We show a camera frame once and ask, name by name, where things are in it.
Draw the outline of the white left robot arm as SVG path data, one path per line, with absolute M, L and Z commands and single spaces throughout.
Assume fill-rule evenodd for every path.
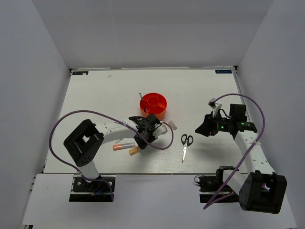
M 166 133 L 167 128 L 153 114 L 146 118 L 129 117 L 122 125 L 117 121 L 96 125 L 86 119 L 64 140 L 63 144 L 76 167 L 86 177 L 85 186 L 89 190 L 96 190 L 100 187 L 101 179 L 93 159 L 102 144 L 128 138 L 134 139 L 140 149 L 145 149 L 148 143 L 152 143 Z

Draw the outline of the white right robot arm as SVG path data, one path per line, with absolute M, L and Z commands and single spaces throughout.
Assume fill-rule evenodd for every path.
M 195 130 L 209 137 L 219 132 L 232 135 L 242 156 L 247 173 L 242 174 L 234 166 L 220 166 L 215 176 L 198 176 L 194 179 L 202 193 L 234 193 L 229 202 L 238 201 L 242 210 L 278 214 L 284 200 L 287 180 L 276 174 L 257 141 L 254 123 L 247 121 L 246 106 L 231 104 L 229 114 L 221 116 L 222 104 L 210 102 L 213 111 L 206 114 L 204 122 Z

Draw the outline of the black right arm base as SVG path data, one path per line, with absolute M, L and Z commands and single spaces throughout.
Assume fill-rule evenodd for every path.
M 197 175 L 194 177 L 194 183 L 199 186 L 199 197 L 200 203 L 207 203 L 209 199 L 213 196 L 213 194 L 218 190 L 218 188 L 222 185 L 223 181 L 223 172 L 225 170 L 234 170 L 234 167 L 231 166 L 220 166 L 215 175 Z M 224 186 L 222 191 L 217 194 L 216 198 L 224 197 L 225 195 L 233 193 L 233 190 L 228 186 Z M 217 203 L 237 203 L 238 195 L 234 194 L 230 197 L 220 200 Z

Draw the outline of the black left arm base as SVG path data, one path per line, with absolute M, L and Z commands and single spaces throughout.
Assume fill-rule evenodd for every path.
M 112 202 L 115 190 L 116 177 L 102 177 L 107 183 L 102 181 L 89 182 L 83 177 L 73 178 L 69 201 L 70 202 Z

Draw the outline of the orange round compartment container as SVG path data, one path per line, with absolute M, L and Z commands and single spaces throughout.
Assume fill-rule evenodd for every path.
M 147 117 L 149 114 L 154 114 L 160 121 L 165 118 L 167 110 L 167 100 L 159 93 L 148 93 L 142 95 L 146 113 L 143 111 L 142 102 L 140 101 L 140 111 L 142 117 Z

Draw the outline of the grey white eraser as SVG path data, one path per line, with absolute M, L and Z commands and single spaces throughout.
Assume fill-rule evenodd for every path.
M 169 121 L 168 123 L 173 130 L 177 129 L 177 126 L 173 123 L 173 121 Z

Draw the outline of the right corner table label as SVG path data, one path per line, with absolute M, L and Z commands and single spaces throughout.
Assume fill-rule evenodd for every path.
M 220 70 L 215 70 L 216 74 L 232 74 L 232 70 L 225 70 L 225 69 L 220 69 Z

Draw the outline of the corner table label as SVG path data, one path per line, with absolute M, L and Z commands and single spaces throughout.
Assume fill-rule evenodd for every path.
M 225 69 L 220 69 L 220 70 L 215 70 L 216 74 L 232 74 L 232 70 L 225 70 Z
M 88 71 L 73 71 L 72 75 L 88 75 Z

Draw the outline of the left corner table label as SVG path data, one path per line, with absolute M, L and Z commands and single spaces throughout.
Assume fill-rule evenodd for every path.
M 88 75 L 88 71 L 73 71 L 72 75 Z

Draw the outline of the black handled scissors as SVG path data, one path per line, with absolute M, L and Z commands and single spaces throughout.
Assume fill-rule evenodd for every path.
M 193 136 L 192 135 L 187 135 L 183 134 L 181 136 L 181 143 L 183 144 L 183 156 L 182 156 L 182 163 L 185 160 L 186 152 L 187 152 L 187 147 L 189 147 L 193 143 Z

